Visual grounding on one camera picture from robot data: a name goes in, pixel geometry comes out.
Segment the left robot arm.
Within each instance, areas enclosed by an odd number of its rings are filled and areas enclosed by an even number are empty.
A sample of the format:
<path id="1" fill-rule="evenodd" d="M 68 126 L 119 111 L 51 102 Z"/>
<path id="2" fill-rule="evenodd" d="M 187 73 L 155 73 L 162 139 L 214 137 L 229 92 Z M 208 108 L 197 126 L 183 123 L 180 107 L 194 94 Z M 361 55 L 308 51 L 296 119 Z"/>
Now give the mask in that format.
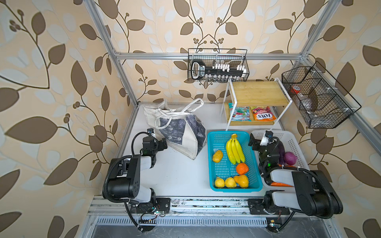
<path id="1" fill-rule="evenodd" d="M 102 196 L 114 203 L 143 204 L 148 207 L 157 206 L 154 189 L 140 184 L 141 171 L 152 169 L 156 164 L 156 154 L 168 148 L 166 139 L 158 140 L 154 129 L 148 129 L 136 134 L 134 142 L 140 135 L 142 149 L 138 153 L 112 159 L 102 187 Z"/>

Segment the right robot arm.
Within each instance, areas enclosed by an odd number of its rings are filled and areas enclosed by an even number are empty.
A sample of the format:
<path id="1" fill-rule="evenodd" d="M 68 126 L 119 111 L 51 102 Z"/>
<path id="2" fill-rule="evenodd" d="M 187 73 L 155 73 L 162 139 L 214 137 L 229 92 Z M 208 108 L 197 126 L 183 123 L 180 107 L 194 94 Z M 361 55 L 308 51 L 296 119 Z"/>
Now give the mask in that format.
<path id="1" fill-rule="evenodd" d="M 256 153 L 258 172 L 268 188 L 263 199 L 248 201 L 251 214 L 302 213 L 329 219 L 343 204 L 319 170 L 310 170 L 294 135 L 288 131 L 253 131 L 248 146 Z"/>

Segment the white fabric grocery bag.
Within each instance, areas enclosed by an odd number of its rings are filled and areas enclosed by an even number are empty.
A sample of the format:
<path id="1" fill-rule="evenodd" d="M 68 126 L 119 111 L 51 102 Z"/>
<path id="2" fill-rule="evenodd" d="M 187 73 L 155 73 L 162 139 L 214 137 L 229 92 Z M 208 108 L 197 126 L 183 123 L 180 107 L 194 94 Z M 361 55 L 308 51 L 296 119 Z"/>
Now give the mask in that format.
<path id="1" fill-rule="evenodd" d="M 206 128 L 194 114 L 203 105 L 197 98 L 183 108 L 171 109 L 164 100 L 156 106 L 144 106 L 143 111 L 159 139 L 166 139 L 174 150 L 195 160 L 206 145 Z"/>

